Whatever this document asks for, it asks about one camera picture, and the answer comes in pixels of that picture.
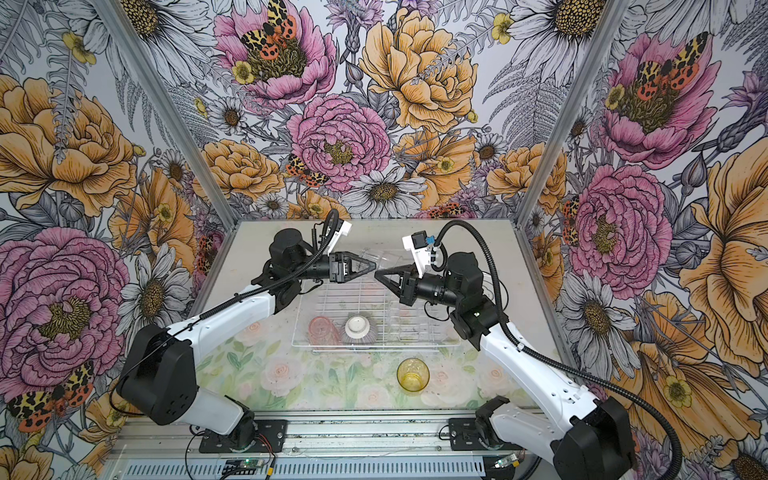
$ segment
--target white bracket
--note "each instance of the white bracket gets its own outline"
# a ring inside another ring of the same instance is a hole
[[[416,269],[419,271],[419,278],[424,277],[427,265],[432,265],[432,260],[434,260],[432,258],[434,242],[434,238],[427,237],[426,247],[416,248],[413,244],[413,235],[406,235],[402,238],[402,247],[413,255],[413,261],[416,264]]]
[[[352,229],[352,224],[346,220],[342,220],[341,228],[339,228],[336,232],[333,233],[333,237],[331,237],[331,242],[328,244],[328,253],[333,252],[333,248],[336,246],[336,242],[339,241],[339,238],[343,235],[346,237],[349,235],[349,231]]]

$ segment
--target black cable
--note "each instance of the black cable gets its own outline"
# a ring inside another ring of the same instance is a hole
[[[440,431],[439,431],[439,432],[437,432],[437,438],[438,438],[438,439],[441,439],[441,440],[443,440],[443,441],[445,441],[445,440],[450,440],[450,439],[451,439],[450,435],[449,435],[449,437],[448,437],[447,439],[444,439],[444,438],[442,437],[442,431],[443,431],[444,429],[447,429],[449,426],[450,426],[450,425],[443,425],[443,426],[442,426],[442,428],[440,429]]]
[[[448,314],[448,307],[447,306],[445,307],[445,313]],[[449,321],[451,319],[450,316],[447,316],[444,319],[439,319],[436,316],[429,315],[429,312],[427,312],[427,302],[424,302],[424,314],[427,315],[429,318],[431,318],[433,320],[437,320],[438,322],[447,322],[447,321]]]
[[[323,281],[323,279],[321,278],[321,279],[320,279],[320,281],[317,283],[317,285],[313,286],[312,288],[310,288],[310,289],[309,289],[309,290],[307,290],[306,292],[299,292],[299,295],[306,295],[306,294],[308,294],[309,292],[311,292],[312,290],[315,290],[315,289],[318,289],[318,288],[320,288],[320,287],[323,285],[323,283],[325,283],[325,282],[324,282],[324,281]]]
[[[183,329],[179,330],[178,332],[174,333],[173,335],[169,336],[168,338],[166,338],[160,345],[157,346],[157,348],[155,348],[154,350],[149,352],[146,356],[144,356],[143,359],[141,359],[138,362],[136,362],[136,364],[133,365],[130,369],[128,369],[128,371],[126,373],[123,373],[122,374],[122,379],[120,380],[120,382],[115,384],[114,388],[112,390],[110,390],[110,392],[109,392],[109,405],[115,411],[117,411],[119,413],[122,413],[123,415],[133,416],[133,417],[145,416],[144,413],[138,414],[138,413],[133,413],[133,412],[126,412],[125,410],[121,410],[121,409],[117,408],[115,406],[115,404],[114,404],[114,401],[112,399],[112,394],[114,393],[114,391],[117,389],[118,385],[120,385],[121,382],[123,384],[125,384],[125,381],[128,378],[128,374],[133,372],[139,365],[144,363],[144,361],[146,361],[148,358],[153,356],[159,349],[163,348],[168,342],[171,341],[171,339],[176,338],[176,335],[179,335],[183,331],[185,331],[185,330],[192,330],[194,328],[194,326],[196,326],[198,323],[202,322],[203,320],[205,320],[207,318],[210,318],[213,315],[216,315],[217,313],[226,310],[227,308],[231,307],[235,303],[242,302],[244,299],[246,299],[246,298],[248,298],[250,296],[258,295],[259,293],[264,293],[267,290],[270,290],[272,288],[281,286],[284,283],[293,282],[301,274],[306,272],[310,268],[310,266],[312,266],[314,263],[316,263],[317,260],[319,260],[320,257],[323,255],[323,251],[325,251],[325,249],[328,248],[328,244],[331,242],[331,238],[333,237],[332,235],[325,235],[327,227],[329,226],[329,222],[331,222],[333,224],[332,229],[335,232],[336,228],[339,226],[339,211],[336,210],[335,208],[331,209],[331,211],[326,216],[325,221],[323,222],[323,242],[320,244],[320,248],[317,249],[315,251],[315,253],[313,253],[312,256],[305,263],[302,263],[299,266],[299,268],[295,269],[293,272],[291,272],[287,276],[284,276],[283,278],[277,280],[276,282],[271,283],[270,285],[261,286],[259,288],[254,289],[254,290],[249,290],[249,291],[247,291],[245,293],[235,293],[234,296],[232,298],[230,298],[229,300],[226,300],[226,301],[224,301],[222,303],[219,303],[215,307],[210,308],[210,309],[206,310],[205,312],[202,312],[200,314],[200,317],[197,320],[195,320],[194,322],[190,323],[186,328],[183,328]]]
[[[192,434],[192,438],[190,439],[190,442],[187,443],[187,447],[184,449],[184,468],[187,470],[187,476],[190,478],[190,480],[194,480],[194,478],[192,477],[192,472],[190,472],[190,466],[187,460],[187,454],[189,453],[190,447],[192,446],[192,441],[195,440],[200,435],[203,435],[205,433],[205,430],[201,430],[199,432],[193,432],[192,425],[190,425],[190,433]]]
[[[536,472],[539,465],[541,465],[541,457],[536,457],[533,461],[533,465],[531,465],[518,480],[528,480]]]
[[[478,245],[480,246],[480,249],[483,252],[483,255],[485,255],[485,262],[488,264],[488,271],[491,274],[491,282],[493,283],[494,298],[501,298],[502,289],[499,286],[498,271],[496,270],[496,264],[493,261],[493,256],[491,255],[491,251],[488,248],[488,244],[485,243],[485,240],[483,239],[480,232],[477,231],[477,229],[475,229],[472,225],[465,222],[464,220],[451,220],[448,223],[446,223],[445,226],[443,226],[443,228],[440,230],[440,233],[438,234],[437,238],[435,238],[435,245],[441,246],[442,238],[445,236],[445,233],[455,225],[459,225],[460,227],[467,230],[477,241]],[[520,345],[520,340],[518,340],[517,338],[515,338],[514,335],[512,335],[512,332],[509,330],[509,326],[507,325],[506,320],[504,320],[505,317],[504,317],[504,310],[502,309],[502,303],[497,302],[495,306],[496,306],[496,313],[498,315],[499,326],[502,328],[502,331],[507,336],[507,338],[512,343],[512,345],[514,345],[515,347],[518,347]],[[680,467],[682,467],[683,465],[683,448],[682,448],[682,445],[680,444],[680,438],[677,436],[677,433],[674,431],[674,428],[672,428],[672,425],[670,425],[667,419],[665,419],[664,416],[661,415],[661,413],[658,410],[656,410],[653,405],[646,402],[641,397],[635,395],[629,390],[623,389],[620,386],[615,385],[611,382],[608,382],[607,380],[603,380],[597,376],[577,370],[573,367],[565,365],[564,363],[560,363],[557,360],[553,360],[545,355],[540,354],[539,352],[533,349],[528,348],[525,345],[523,345],[521,351],[524,353],[527,353],[529,356],[537,359],[539,362],[542,362],[545,365],[559,369],[563,372],[569,373],[573,376],[577,376],[584,380],[588,380],[599,386],[609,389],[612,392],[623,396],[625,399],[631,400],[632,402],[634,402],[635,405],[639,406],[640,408],[648,412],[650,416],[654,417],[654,419],[657,422],[659,422],[659,425],[661,425],[661,428],[664,429],[664,431],[667,433],[667,437],[669,438],[670,444],[672,446],[672,459],[670,461],[670,466],[664,472],[664,474],[662,474],[662,476],[659,477],[658,480],[672,480],[673,478],[677,477],[677,474],[680,472]]]
[[[507,307],[509,306],[509,290],[507,290],[507,286],[502,282],[501,280],[498,281],[503,287],[504,287],[504,293],[507,294],[507,301],[504,302],[504,311],[507,311]]]

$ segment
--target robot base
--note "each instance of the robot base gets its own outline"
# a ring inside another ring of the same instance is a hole
[[[258,435],[264,435],[266,440],[272,446],[272,451],[275,453],[283,451],[283,440],[285,440],[287,426],[288,421],[286,420],[253,421],[253,427],[256,429],[256,433]],[[266,445],[261,442],[258,436],[254,439],[253,444],[245,450],[238,450],[232,440],[226,435],[219,435],[210,430],[205,431],[203,441],[200,442],[200,453],[265,453],[268,451]]]

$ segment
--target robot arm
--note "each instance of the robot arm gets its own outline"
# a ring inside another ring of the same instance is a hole
[[[415,246],[416,258],[426,247]],[[496,397],[476,412],[475,425],[486,445],[523,445],[552,463],[561,478],[620,478],[634,465],[627,411],[616,399],[600,402],[587,387],[524,351],[533,348],[505,314],[499,318],[496,305],[483,293],[483,273],[473,253],[452,254],[441,274],[424,272],[417,259],[378,270],[375,277],[400,303],[413,305],[418,298],[454,307],[449,317],[456,332],[502,366],[546,415],[532,415]],[[519,340],[517,346],[502,331],[502,322]]]
[[[326,250],[331,251],[350,226],[343,222],[329,231],[326,223],[322,242]],[[316,244],[302,240],[298,230],[281,230],[270,244],[270,260],[262,274],[237,295],[239,301],[166,329],[145,326],[127,355],[118,393],[158,425],[186,422],[225,435],[236,448],[247,447],[255,434],[253,413],[234,399],[199,387],[195,366],[242,329],[288,306],[300,294],[302,280],[345,283],[376,268],[353,253],[318,250]],[[310,262],[310,254],[315,262]],[[255,293],[260,287],[268,290]]]

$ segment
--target white daisy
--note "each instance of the white daisy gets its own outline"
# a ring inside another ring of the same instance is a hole
[[[183,190],[184,185],[192,181],[192,172],[178,150],[169,149],[163,152],[157,159],[157,165],[163,170],[163,174],[168,177],[174,187],[178,189]]]
[[[482,163],[496,162],[507,153],[507,142],[499,134],[480,134],[475,142],[475,151]]]
[[[234,8],[234,11],[241,17],[244,17],[247,9],[250,8],[256,13],[261,13],[261,0],[213,0],[214,12],[218,15],[227,13]]]
[[[571,130],[568,132],[568,140],[573,144],[577,144],[584,134],[587,133],[591,122],[592,112],[589,111],[586,105],[582,105],[576,120],[571,125]]]
[[[362,175],[349,182],[352,190],[341,203],[350,214],[359,218],[408,218],[421,210],[423,195],[413,195],[426,190],[423,177],[403,178],[405,167],[395,167],[385,176],[378,170]]]
[[[254,206],[262,215],[269,218],[285,218],[288,214],[288,200],[277,192],[262,195],[256,200]]]
[[[121,317],[118,335],[125,334],[126,352],[131,348],[136,332],[155,323],[165,327],[180,322],[181,313],[191,301],[189,271],[176,260],[176,248],[163,243],[154,266],[144,252],[136,260],[138,283],[129,283],[120,294],[123,303],[118,308]]]
[[[768,441],[765,436],[755,440],[747,435],[737,445],[739,456],[720,472],[720,477],[723,480],[768,478]]]
[[[528,221],[525,222],[525,233],[528,238],[534,238],[541,235],[544,231],[544,226],[547,224],[547,215],[544,209],[540,205],[536,204],[531,210],[531,216],[528,217]]]
[[[627,9],[619,24],[619,31],[611,42],[611,57],[616,61],[627,54],[627,47],[637,40],[640,27],[645,25],[648,15],[645,15],[643,5],[632,5]]]
[[[542,66],[542,78],[554,75],[557,86],[566,84],[587,54],[606,0],[512,1],[512,64],[527,61],[525,76]]]
[[[755,0],[653,0],[646,12],[648,32],[658,32],[661,41],[672,37],[672,45],[689,41],[702,31],[717,35],[730,17],[741,23],[752,13]]]
[[[103,21],[94,2],[61,0],[58,7],[69,20],[69,28],[83,37],[85,49],[107,52],[116,78],[123,78],[127,62]],[[205,50],[216,44],[208,33],[211,17],[208,4],[200,0],[121,0],[123,10],[139,38],[152,55],[161,77],[178,86],[191,78],[204,78],[202,67],[210,63]]]
[[[218,98],[208,105],[208,122],[228,135],[239,134],[246,126],[243,105],[235,97]]]
[[[563,316],[568,342],[576,345],[582,368],[602,379],[620,378],[611,354],[621,370],[631,378],[640,368],[640,359],[622,331],[633,330],[634,319],[611,307],[614,294],[610,285],[584,271],[584,276],[566,274],[558,297],[557,311]]]

